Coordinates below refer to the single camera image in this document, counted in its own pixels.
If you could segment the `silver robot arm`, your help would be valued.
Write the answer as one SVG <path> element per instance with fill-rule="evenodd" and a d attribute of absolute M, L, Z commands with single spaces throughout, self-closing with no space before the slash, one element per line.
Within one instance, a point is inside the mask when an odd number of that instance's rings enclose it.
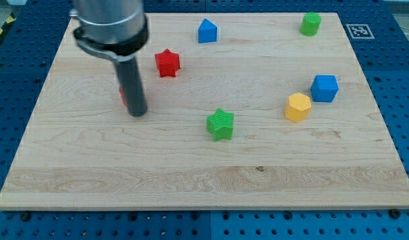
<path fill-rule="evenodd" d="M 108 60 L 131 57 L 149 39 L 148 19 L 141 0 L 73 0 L 73 31 L 86 53 Z"/>

